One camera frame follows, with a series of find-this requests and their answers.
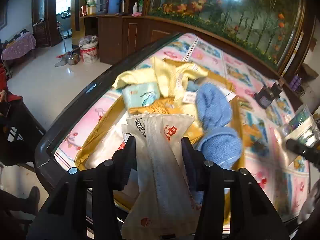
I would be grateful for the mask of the blue terry towel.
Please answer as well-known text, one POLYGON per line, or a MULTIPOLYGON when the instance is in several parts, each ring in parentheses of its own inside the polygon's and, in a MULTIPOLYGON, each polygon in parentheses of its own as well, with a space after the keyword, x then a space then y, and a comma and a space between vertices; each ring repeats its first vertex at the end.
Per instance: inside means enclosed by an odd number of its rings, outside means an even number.
POLYGON ((197 150, 205 159, 230 170, 242 154, 242 140, 227 125, 233 117, 232 108, 221 90, 212 83, 200 85, 196 95, 198 119, 204 135, 197 150))

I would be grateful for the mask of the teal tissue pack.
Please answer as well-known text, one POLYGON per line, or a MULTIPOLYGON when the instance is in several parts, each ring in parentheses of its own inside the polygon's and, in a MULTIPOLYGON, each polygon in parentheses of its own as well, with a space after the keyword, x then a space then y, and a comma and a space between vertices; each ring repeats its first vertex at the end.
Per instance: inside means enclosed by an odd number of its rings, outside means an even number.
POLYGON ((146 107, 160 98, 158 85, 155 82, 126 86, 122 96, 127 109, 146 107))

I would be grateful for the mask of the yellow knitted cloth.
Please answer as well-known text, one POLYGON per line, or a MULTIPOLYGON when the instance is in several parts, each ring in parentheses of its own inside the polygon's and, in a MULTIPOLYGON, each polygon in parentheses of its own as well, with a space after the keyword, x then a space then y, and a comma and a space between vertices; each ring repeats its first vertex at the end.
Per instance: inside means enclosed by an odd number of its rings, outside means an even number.
POLYGON ((128 70, 119 74, 112 87, 119 89, 127 85, 156 83, 161 96, 173 98, 174 104, 180 106, 187 90, 188 81, 207 76, 208 70, 198 64, 152 57, 151 67, 128 70))

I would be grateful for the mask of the colourful patterned tablecloth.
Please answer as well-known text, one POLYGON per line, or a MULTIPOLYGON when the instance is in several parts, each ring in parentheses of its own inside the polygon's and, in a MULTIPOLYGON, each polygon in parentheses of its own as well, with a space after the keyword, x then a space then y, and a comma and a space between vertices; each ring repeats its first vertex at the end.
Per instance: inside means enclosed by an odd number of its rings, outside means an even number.
POLYGON ((274 80, 193 34, 182 35, 153 57, 195 63, 208 70, 209 82, 233 90, 233 118, 229 125, 242 137, 244 146, 234 168, 244 167, 253 174, 283 221, 296 218, 309 192, 309 162, 298 156, 287 164, 277 133, 295 116, 295 111, 284 92, 267 109, 254 100, 255 93, 274 85, 274 80))

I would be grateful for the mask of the purple bottles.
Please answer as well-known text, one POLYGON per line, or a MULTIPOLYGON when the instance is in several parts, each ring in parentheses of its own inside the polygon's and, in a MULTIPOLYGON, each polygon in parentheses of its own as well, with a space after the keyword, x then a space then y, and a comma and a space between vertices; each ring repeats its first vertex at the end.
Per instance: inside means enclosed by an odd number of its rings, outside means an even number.
POLYGON ((291 80, 291 82, 289 84, 292 91, 297 90, 297 88, 301 84, 301 80, 302 80, 302 78, 298 74, 293 77, 293 79, 291 80))

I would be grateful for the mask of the dark round jar near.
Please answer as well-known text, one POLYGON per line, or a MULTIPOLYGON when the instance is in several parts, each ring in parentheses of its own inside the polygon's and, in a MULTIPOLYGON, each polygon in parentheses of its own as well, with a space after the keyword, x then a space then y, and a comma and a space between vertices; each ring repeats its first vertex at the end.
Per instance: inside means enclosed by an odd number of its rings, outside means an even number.
POLYGON ((281 85, 274 83, 272 87, 263 86, 258 93, 254 94, 253 98, 261 108, 267 109, 274 100, 280 98, 281 92, 281 85))

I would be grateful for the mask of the gold rimmed white tray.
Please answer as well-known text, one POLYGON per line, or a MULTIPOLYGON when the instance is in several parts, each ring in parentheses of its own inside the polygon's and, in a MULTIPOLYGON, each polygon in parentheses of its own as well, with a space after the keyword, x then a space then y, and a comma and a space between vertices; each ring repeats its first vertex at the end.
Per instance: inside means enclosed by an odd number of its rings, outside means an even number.
POLYGON ((166 76, 166 84, 169 85, 169 94, 167 97, 160 97, 153 104, 147 107, 126 107, 123 96, 120 96, 107 110, 97 125, 90 133, 82 148, 78 150, 74 162, 80 170, 96 167, 102 161, 110 159, 116 150, 124 148, 128 138, 132 135, 128 127, 127 118, 144 113, 156 114, 189 114, 194 116, 193 124, 188 128, 185 136, 190 139, 192 144, 199 142, 204 135, 202 128, 203 121, 199 119, 195 102, 187 102, 184 96, 187 92, 189 80, 199 80, 200 84, 205 82, 214 83, 230 91, 235 91, 235 86, 220 74, 214 73, 197 64, 194 61, 184 62, 171 59, 151 58, 152 67, 167 68, 168 66, 179 68, 185 66, 192 73, 183 77, 178 73, 176 84, 173 84, 170 76, 166 76))

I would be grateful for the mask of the white plastic bucket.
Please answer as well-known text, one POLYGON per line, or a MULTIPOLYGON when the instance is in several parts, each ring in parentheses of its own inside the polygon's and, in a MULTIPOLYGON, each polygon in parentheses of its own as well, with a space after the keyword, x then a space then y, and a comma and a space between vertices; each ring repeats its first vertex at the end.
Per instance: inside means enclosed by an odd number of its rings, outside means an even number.
POLYGON ((84 63, 93 63, 98 59, 98 37, 87 35, 79 40, 80 56, 84 63))

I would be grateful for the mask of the person in red sleeve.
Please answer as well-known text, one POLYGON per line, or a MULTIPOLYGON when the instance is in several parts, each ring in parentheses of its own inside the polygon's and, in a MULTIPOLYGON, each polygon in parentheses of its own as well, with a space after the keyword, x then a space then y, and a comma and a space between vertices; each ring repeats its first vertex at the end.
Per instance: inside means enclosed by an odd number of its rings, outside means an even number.
POLYGON ((9 91, 6 69, 1 64, 1 116, 7 119, 13 118, 22 102, 22 96, 17 96, 9 91))

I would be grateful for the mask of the aquarium with artificial plants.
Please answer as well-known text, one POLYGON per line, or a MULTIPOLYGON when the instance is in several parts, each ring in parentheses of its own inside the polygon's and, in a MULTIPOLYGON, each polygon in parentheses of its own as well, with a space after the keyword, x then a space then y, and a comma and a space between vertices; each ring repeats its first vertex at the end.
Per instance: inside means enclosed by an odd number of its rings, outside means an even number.
POLYGON ((223 37, 280 70, 304 11, 304 0, 150 0, 148 15, 223 37))

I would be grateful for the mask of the purple covered side table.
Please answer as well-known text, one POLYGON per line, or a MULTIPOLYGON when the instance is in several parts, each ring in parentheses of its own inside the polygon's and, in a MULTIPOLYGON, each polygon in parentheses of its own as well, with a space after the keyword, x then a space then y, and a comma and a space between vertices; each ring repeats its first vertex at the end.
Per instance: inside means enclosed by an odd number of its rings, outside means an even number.
POLYGON ((15 42, 4 49, 1 54, 2 61, 21 58, 29 51, 36 48, 36 40, 31 33, 24 33, 15 42))

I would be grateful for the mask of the blue water jug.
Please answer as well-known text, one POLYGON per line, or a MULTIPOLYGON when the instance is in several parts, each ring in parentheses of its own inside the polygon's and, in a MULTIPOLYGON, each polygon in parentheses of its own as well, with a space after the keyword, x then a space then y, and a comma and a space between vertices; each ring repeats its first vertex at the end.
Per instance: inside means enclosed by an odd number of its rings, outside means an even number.
POLYGON ((108 14, 117 14, 120 8, 120 0, 108 0, 108 14))

